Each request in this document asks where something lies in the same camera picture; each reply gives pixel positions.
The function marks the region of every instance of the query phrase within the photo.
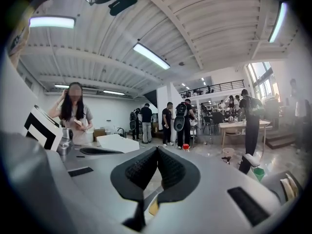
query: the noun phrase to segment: woman's hand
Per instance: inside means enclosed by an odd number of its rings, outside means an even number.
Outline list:
[[[87,128],[83,123],[82,123],[81,126],[79,126],[79,125],[77,124],[76,128],[77,128],[78,130],[81,130],[81,131],[87,131],[87,130],[88,130],[88,128]]]
[[[63,99],[65,99],[65,96],[66,96],[66,94],[67,94],[67,89],[64,89],[63,90],[63,93],[62,93],[62,95],[60,96],[60,98],[61,98],[61,100],[63,100]]]

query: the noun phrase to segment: long black hair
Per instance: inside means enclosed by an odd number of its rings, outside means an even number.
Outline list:
[[[68,91],[65,95],[64,102],[63,102],[62,108],[61,108],[61,114],[60,114],[61,118],[66,120],[66,121],[69,121],[71,116],[72,116],[73,105],[72,105],[72,102],[71,102],[70,97],[69,97],[69,90],[70,90],[71,86],[73,86],[73,85],[78,85],[81,88],[81,97],[80,97],[79,101],[77,102],[76,119],[80,120],[85,115],[83,112],[82,86],[79,82],[73,82],[73,83],[69,84],[69,88],[68,88]]]

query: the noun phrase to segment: white ceiling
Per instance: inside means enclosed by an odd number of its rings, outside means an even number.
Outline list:
[[[277,0],[138,0],[112,17],[108,4],[53,0],[35,15],[74,17],[75,28],[31,28],[20,60],[50,91],[55,83],[77,80],[135,97],[177,78],[225,68],[224,60],[233,66],[284,57],[297,25],[288,13],[277,40],[268,43],[277,11]],[[138,39],[171,68],[136,53]]]

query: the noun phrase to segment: white table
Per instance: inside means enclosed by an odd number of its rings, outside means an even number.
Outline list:
[[[97,141],[102,148],[120,151],[123,153],[129,153],[140,149],[140,145],[137,141],[129,138],[123,138],[118,134],[99,136],[97,137]]]
[[[261,120],[260,121],[260,128],[263,127],[264,129],[264,138],[263,138],[263,152],[262,152],[262,155],[261,155],[261,158],[264,154],[264,150],[265,150],[265,137],[266,137],[266,126],[269,125],[270,122],[269,121],[265,121],[265,120]],[[223,147],[224,147],[224,140],[225,140],[225,135],[226,135],[226,130],[227,129],[230,129],[230,128],[246,128],[246,123],[243,122],[243,121],[240,121],[240,122],[234,122],[234,123],[220,123],[220,128],[222,130],[222,149],[221,149],[221,152],[223,150]]]

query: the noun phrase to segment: black t-shirt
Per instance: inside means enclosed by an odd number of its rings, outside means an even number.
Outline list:
[[[162,110],[162,115],[161,115],[162,121],[161,121],[161,124],[164,126],[164,125],[165,125],[165,121],[164,121],[163,115],[166,115],[166,120],[167,120],[168,126],[170,127],[170,123],[171,123],[171,111],[170,111],[169,109],[167,109],[167,108],[165,108],[164,110]]]
[[[152,121],[152,110],[149,109],[148,107],[143,107],[141,109],[141,114],[142,114],[142,122],[151,122]]]
[[[188,103],[184,103],[185,105],[186,105],[186,110],[187,110],[187,114],[186,114],[186,116],[184,117],[185,119],[189,119],[189,111],[192,109],[192,106],[190,105],[190,104],[188,104]]]
[[[260,120],[260,116],[255,116],[255,115],[250,115],[249,114],[249,107],[250,107],[250,102],[249,100],[255,100],[254,102],[262,105],[261,102],[256,99],[256,98],[252,98],[252,97],[246,97],[243,98],[240,103],[239,103],[239,107],[240,108],[244,108],[245,109],[245,114],[246,114],[246,123],[249,124],[253,124],[253,125],[258,125],[259,124],[259,120]]]

